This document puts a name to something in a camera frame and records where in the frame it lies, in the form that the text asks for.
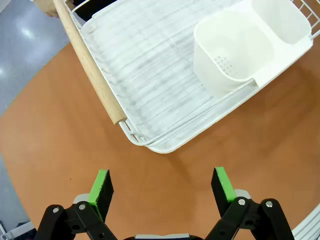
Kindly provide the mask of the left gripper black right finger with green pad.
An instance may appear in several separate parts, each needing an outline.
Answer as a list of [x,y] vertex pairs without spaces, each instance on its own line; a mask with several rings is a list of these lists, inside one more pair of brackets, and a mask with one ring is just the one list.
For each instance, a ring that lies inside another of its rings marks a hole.
[[280,203],[266,198],[261,203],[237,196],[225,169],[215,167],[211,188],[220,220],[207,240],[232,240],[240,229],[250,230],[256,240],[293,240],[294,235]]

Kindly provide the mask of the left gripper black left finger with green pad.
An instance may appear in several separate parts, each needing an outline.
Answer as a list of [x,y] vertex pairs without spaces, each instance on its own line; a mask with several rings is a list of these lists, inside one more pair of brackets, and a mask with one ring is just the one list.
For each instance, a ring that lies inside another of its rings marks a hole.
[[87,200],[69,208],[58,204],[48,206],[37,229],[36,240],[73,240],[86,233],[91,240],[115,240],[106,225],[106,217],[114,193],[110,171],[101,169]]

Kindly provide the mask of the person's right hand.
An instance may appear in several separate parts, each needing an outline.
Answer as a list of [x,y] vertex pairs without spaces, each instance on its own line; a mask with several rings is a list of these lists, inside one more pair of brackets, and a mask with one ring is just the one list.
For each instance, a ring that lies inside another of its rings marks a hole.
[[53,0],[34,0],[33,2],[47,16],[59,18]]

